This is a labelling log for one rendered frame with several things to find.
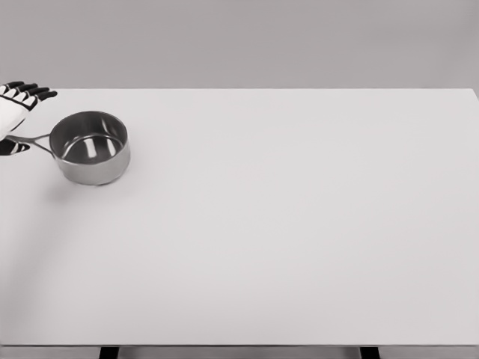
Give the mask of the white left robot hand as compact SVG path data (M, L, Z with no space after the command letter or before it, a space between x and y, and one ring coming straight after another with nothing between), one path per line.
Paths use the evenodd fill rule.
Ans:
M8 139L28 114L42 101L58 95L56 90L23 81L0 85L0 156L12 156L30 149L28 144Z

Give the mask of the steel saucepan with long handle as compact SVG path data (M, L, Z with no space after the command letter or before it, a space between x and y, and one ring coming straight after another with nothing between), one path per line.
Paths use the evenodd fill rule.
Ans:
M60 120L46 135L8 140L34 145L55 160L62 174L80 185L106 185L130 163L128 131L121 120L102 111L82 111Z

